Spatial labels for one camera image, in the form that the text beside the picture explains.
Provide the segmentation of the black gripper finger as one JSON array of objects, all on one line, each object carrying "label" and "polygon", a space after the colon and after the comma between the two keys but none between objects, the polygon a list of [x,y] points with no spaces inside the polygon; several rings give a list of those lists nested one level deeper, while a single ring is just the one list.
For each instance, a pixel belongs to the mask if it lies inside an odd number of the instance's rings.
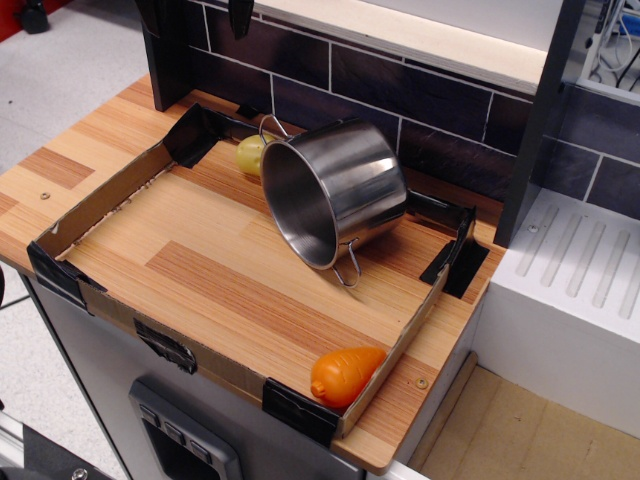
[{"label": "black gripper finger", "polygon": [[253,9],[254,0],[228,1],[229,21],[235,40],[241,40],[248,35]]},{"label": "black gripper finger", "polygon": [[160,37],[160,10],[158,0],[135,0],[142,24],[154,37]]}]

